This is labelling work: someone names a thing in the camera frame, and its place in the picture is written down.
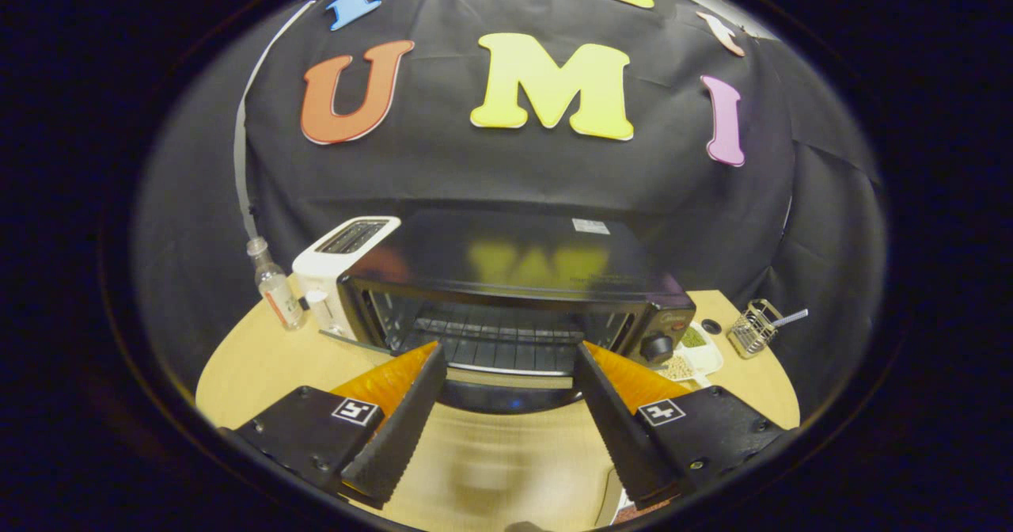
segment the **yellow letter m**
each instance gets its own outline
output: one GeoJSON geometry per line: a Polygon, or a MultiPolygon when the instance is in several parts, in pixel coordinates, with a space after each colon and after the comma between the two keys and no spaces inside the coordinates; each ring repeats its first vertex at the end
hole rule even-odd
{"type": "Polygon", "coordinates": [[[563,67],[557,67],[541,43],[529,34],[484,34],[478,45],[488,49],[490,56],[485,102],[471,110],[475,127],[524,127],[528,112],[517,103],[521,85],[546,129],[559,124],[579,92],[580,107],[569,120],[575,132],[604,139],[633,138],[623,97],[623,67],[630,63],[626,53],[588,43],[563,67]]]}

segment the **pink letter i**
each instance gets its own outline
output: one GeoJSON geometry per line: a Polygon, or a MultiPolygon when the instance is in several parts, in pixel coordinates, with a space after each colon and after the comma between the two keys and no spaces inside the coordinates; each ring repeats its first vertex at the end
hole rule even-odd
{"type": "Polygon", "coordinates": [[[717,78],[703,75],[700,81],[709,89],[714,107],[714,138],[707,143],[708,156],[735,167],[746,164],[746,154],[738,148],[737,103],[742,96],[731,85],[717,78]]]}

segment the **orange letter u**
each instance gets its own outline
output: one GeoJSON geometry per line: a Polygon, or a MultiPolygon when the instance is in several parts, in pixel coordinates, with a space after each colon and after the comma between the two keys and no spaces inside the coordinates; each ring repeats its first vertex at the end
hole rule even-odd
{"type": "Polygon", "coordinates": [[[306,80],[303,135],[318,145],[329,145],[362,138],[376,129],[390,110],[401,56],[414,47],[412,42],[390,42],[366,52],[365,59],[373,63],[370,81],[366,85],[363,105],[352,113],[334,112],[337,80],[344,67],[352,63],[352,56],[334,57],[311,67],[303,77],[306,80]]]}

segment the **wire utensil holder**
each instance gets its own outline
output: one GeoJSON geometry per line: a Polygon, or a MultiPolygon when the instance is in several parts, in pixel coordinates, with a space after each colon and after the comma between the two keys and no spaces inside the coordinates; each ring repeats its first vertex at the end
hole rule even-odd
{"type": "Polygon", "coordinates": [[[728,330],[728,341],[744,359],[760,354],[777,336],[778,326],[794,322],[809,314],[808,309],[781,316],[781,312],[766,299],[754,299],[747,305],[746,312],[728,330]]]}

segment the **round table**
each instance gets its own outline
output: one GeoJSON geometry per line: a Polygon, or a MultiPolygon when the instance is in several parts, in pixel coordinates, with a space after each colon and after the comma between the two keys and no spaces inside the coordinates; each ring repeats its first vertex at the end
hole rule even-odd
{"type": "MultiPolygon", "coordinates": [[[[711,335],[724,358],[721,370],[708,376],[711,383],[782,428],[797,427],[795,391],[774,354],[743,360],[725,337],[737,309],[719,291],[688,294],[697,305],[695,320],[709,318],[722,329],[711,335]]],[[[312,315],[299,330],[286,331],[260,301],[208,360],[197,405],[215,427],[236,429],[298,386],[330,391],[387,360],[379,350],[319,332],[312,315]]],[[[448,377],[459,373],[451,369],[448,377]]],[[[542,383],[560,382],[569,378],[542,383]]],[[[687,388],[697,389],[692,382],[687,388]]],[[[607,486],[612,470],[582,400],[518,415],[437,403],[390,502],[381,511],[352,504],[423,530],[589,530],[615,514],[620,492],[607,486]]]]}

